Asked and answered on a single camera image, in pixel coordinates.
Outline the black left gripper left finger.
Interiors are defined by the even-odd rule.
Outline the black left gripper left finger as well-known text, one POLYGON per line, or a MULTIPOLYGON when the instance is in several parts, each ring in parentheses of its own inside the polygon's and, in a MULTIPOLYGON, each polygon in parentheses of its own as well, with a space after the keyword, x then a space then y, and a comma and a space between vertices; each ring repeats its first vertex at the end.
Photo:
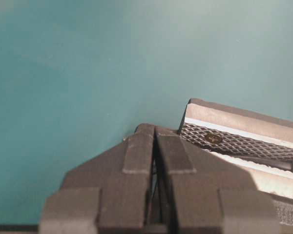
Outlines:
POLYGON ((148 207, 154 126, 68 171, 47 198, 41 234, 138 234, 148 207))

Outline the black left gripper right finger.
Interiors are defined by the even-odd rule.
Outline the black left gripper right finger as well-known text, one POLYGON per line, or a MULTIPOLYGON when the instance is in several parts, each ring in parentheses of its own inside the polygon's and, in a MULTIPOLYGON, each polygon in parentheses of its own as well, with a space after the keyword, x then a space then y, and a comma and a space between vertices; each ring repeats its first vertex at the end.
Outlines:
POLYGON ((278 234, 272 199, 250 173, 162 128, 155 129, 180 234, 278 234))

